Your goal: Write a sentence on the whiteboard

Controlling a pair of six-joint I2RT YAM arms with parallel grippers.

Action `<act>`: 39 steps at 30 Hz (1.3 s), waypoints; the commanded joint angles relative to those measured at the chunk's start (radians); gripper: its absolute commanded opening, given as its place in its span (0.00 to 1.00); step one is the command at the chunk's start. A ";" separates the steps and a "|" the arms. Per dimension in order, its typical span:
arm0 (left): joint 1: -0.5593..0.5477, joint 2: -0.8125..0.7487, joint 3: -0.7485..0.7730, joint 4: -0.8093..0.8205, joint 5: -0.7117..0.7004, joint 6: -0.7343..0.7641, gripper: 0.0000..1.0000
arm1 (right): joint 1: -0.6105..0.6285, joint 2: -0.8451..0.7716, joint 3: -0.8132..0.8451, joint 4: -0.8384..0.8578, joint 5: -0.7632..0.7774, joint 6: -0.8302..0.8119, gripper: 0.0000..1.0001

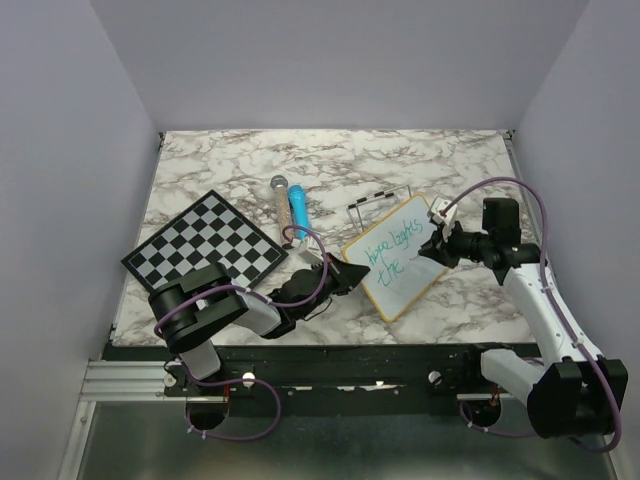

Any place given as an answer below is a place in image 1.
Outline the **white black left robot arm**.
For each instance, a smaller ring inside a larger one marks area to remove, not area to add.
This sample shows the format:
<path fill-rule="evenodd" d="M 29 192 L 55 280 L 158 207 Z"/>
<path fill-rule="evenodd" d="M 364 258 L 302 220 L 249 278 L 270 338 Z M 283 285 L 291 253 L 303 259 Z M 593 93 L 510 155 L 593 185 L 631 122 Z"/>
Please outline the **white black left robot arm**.
<path fill-rule="evenodd" d="M 369 273 L 368 266 L 328 254 L 326 261 L 294 272 L 263 296 L 239 286 L 214 263 L 154 290 L 148 303 L 156 318 L 154 332 L 188 369 L 188 384 L 209 395 L 222 380 L 222 361 L 212 341 L 216 333 L 236 324 L 261 338 L 280 338 L 332 297 L 350 293 Z"/>

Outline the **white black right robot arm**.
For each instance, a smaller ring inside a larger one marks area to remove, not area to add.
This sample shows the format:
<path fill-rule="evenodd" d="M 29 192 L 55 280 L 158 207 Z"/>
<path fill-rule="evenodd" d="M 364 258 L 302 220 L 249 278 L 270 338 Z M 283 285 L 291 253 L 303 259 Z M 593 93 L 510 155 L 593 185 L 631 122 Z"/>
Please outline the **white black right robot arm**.
<path fill-rule="evenodd" d="M 538 345 L 534 365 L 507 347 L 480 347 L 460 367 L 460 379 L 480 392 L 497 384 L 522 402 L 541 438 L 608 435 L 611 451 L 621 440 L 620 407 L 628 373 L 588 339 L 552 282 L 540 248 L 521 240 L 519 204 L 510 198 L 483 202 L 482 229 L 467 232 L 457 207 L 436 198 L 428 216 L 436 229 L 419 254 L 449 268 L 462 259 L 491 270 L 512 297 Z"/>

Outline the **yellow framed whiteboard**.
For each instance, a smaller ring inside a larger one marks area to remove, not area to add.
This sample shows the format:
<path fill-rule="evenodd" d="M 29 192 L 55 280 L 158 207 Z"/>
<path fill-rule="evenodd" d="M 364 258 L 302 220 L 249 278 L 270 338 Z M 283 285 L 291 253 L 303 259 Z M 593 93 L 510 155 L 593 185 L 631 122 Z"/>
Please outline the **yellow framed whiteboard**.
<path fill-rule="evenodd" d="M 435 231 L 429 207 L 424 195 L 415 194 L 342 249 L 346 262 L 371 268 L 361 285 L 386 322 L 395 321 L 447 272 L 428 258 L 410 260 Z"/>

